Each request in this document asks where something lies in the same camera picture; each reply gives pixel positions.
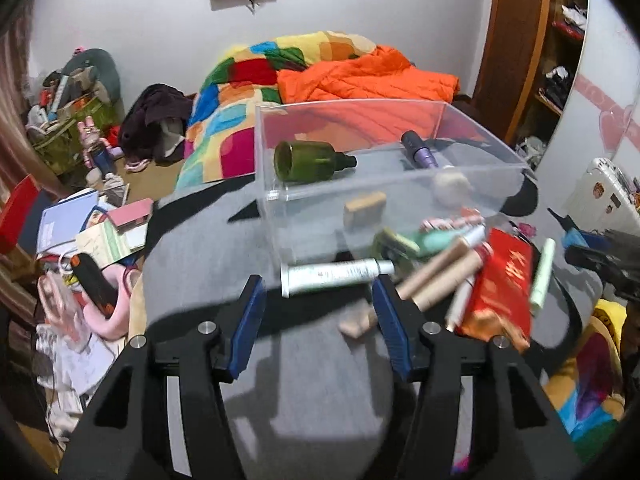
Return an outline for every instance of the orange jacket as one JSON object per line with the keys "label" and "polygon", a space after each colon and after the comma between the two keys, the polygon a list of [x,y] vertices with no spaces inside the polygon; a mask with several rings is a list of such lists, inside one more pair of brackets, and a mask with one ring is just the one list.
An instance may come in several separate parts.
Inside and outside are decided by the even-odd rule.
{"label": "orange jacket", "polygon": [[278,72],[278,90],[286,104],[375,97],[450,103],[459,89],[457,77],[419,70],[399,50],[383,45],[357,59],[321,61],[304,72]]}

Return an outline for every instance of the silver screw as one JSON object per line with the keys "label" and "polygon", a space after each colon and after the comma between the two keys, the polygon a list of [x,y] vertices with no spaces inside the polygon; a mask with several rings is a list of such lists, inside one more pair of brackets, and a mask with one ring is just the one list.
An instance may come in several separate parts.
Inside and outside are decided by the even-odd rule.
{"label": "silver screw", "polygon": [[509,343],[509,340],[503,335],[494,337],[494,345],[496,345],[498,348],[508,348],[510,344],[511,343]]}
{"label": "silver screw", "polygon": [[146,337],[144,337],[143,335],[135,335],[131,338],[129,344],[133,346],[133,348],[142,348],[144,345],[146,345]]}
{"label": "silver screw", "polygon": [[436,335],[438,332],[440,332],[440,330],[442,330],[440,325],[437,324],[435,321],[427,321],[422,326],[422,329],[429,335]]}
{"label": "silver screw", "polygon": [[207,335],[216,331],[216,324],[213,321],[203,321],[198,325],[198,332]]}

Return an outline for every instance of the brown wooden door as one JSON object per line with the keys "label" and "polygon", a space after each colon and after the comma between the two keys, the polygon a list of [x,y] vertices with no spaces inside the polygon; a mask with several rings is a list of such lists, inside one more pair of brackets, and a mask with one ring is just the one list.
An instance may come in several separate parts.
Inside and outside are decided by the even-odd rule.
{"label": "brown wooden door", "polygon": [[550,0],[493,0],[473,106],[483,126],[511,142],[533,85]]}

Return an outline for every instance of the dark jacket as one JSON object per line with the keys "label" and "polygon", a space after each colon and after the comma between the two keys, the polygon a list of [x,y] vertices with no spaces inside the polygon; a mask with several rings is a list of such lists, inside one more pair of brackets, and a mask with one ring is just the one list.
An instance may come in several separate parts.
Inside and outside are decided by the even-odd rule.
{"label": "dark jacket", "polygon": [[133,103],[118,133],[118,145],[127,160],[158,158],[155,148],[162,134],[160,121],[174,118],[186,124],[191,104],[191,99],[171,86],[161,83],[148,86]]}

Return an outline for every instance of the transparent container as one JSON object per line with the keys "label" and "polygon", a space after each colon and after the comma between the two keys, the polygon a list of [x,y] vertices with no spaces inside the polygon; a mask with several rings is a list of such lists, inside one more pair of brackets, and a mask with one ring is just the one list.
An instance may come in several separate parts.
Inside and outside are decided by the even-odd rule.
{"label": "transparent container", "polygon": [[[439,168],[417,169],[409,160],[399,142],[407,130],[425,139]],[[329,142],[358,163],[324,182],[283,183],[273,167],[281,140]],[[341,251],[366,257],[382,228],[414,232],[424,219],[459,216],[461,208],[492,216],[520,190],[526,167],[501,140],[443,102],[335,100],[256,110],[258,207],[276,266],[331,262]],[[345,203],[377,191],[386,194],[380,221],[346,228]]]}

